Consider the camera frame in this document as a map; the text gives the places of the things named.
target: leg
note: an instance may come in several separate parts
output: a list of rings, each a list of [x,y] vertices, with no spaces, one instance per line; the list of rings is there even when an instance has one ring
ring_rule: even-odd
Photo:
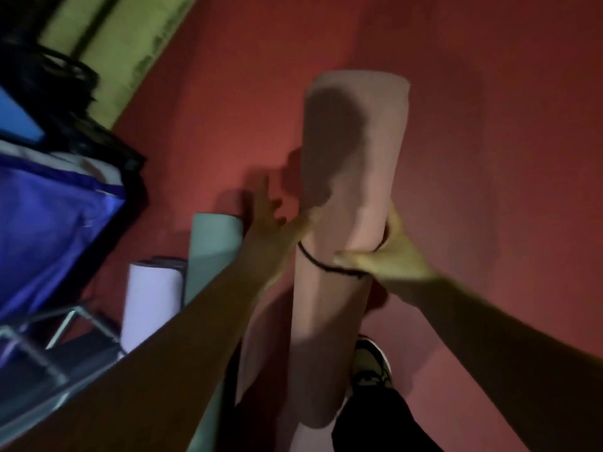
[[[414,421],[404,398],[391,386],[389,364],[367,338],[356,344],[353,395],[333,429],[335,452],[351,450],[440,451]]]

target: person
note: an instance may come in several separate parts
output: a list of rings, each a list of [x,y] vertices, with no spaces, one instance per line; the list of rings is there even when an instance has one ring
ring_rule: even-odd
[[[236,260],[184,311],[6,451],[184,451],[262,292],[320,217],[276,219],[264,181]],[[434,270],[392,207],[375,253],[335,263],[371,273],[419,308],[442,341],[533,451],[603,450],[603,364],[524,325]],[[391,386],[387,359],[360,337],[353,395],[333,431],[334,449],[439,450]]]

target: hand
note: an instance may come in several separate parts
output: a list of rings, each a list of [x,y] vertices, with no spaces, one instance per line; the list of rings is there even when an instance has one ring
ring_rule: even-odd
[[[382,282],[440,278],[404,232],[402,218],[393,203],[389,207],[387,229],[388,238],[377,251],[338,252],[334,263],[343,268],[366,271]]]
[[[320,209],[312,208],[287,223],[276,219],[275,211],[283,204],[281,199],[268,198],[268,178],[258,188],[253,202],[253,223],[235,263],[252,281],[263,288],[274,284],[285,270],[287,259],[296,244],[317,221]]]

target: blue fabric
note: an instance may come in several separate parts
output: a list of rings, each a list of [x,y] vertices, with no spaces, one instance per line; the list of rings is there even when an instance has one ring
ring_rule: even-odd
[[[38,124],[0,87],[0,133],[27,144],[37,144],[44,137]]]
[[[121,186],[0,155],[0,320],[38,310],[123,203]]]

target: finger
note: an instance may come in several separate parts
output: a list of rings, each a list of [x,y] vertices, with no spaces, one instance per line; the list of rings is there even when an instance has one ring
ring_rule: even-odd
[[[387,213],[387,229],[389,232],[388,239],[392,235],[398,235],[404,231],[404,225],[402,223],[402,218],[398,211],[396,211],[396,206],[393,201],[389,202],[389,210]]]
[[[272,209],[272,212],[275,212],[277,209],[279,209],[281,206],[283,205],[283,200],[281,198],[278,198],[276,200],[272,200],[270,202],[270,208]]]
[[[342,268],[359,269],[367,273],[372,273],[375,268],[373,252],[356,250],[337,252],[333,257],[333,263]]]
[[[268,176],[264,176],[256,189],[253,199],[253,218],[265,216],[270,212],[270,200],[268,198]]]
[[[288,239],[291,243],[297,244],[305,235],[307,235],[314,224],[318,222],[320,214],[320,208],[312,208],[300,214],[283,227],[283,237]]]

